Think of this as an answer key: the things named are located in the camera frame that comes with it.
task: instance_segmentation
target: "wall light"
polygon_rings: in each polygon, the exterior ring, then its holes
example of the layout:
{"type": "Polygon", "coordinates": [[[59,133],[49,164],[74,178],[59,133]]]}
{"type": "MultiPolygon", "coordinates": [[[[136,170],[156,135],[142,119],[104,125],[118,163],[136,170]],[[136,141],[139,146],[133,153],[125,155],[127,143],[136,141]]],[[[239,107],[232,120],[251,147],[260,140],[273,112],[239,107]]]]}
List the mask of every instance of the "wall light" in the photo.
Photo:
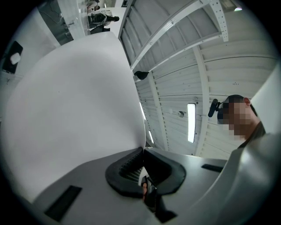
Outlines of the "wall light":
{"type": "Polygon", "coordinates": [[[141,108],[142,116],[143,116],[144,120],[146,120],[145,115],[144,115],[144,110],[142,109],[141,103],[140,103],[140,108],[141,108]]]}
{"type": "Polygon", "coordinates": [[[148,131],[148,132],[149,132],[149,135],[150,135],[150,139],[151,139],[152,143],[154,144],[154,141],[153,141],[153,138],[152,138],[151,132],[150,132],[150,131],[148,131]]]}
{"type": "Polygon", "coordinates": [[[187,140],[191,143],[194,142],[195,137],[195,122],[196,122],[196,105],[190,103],[187,105],[187,115],[188,115],[188,135],[187,140]]]}

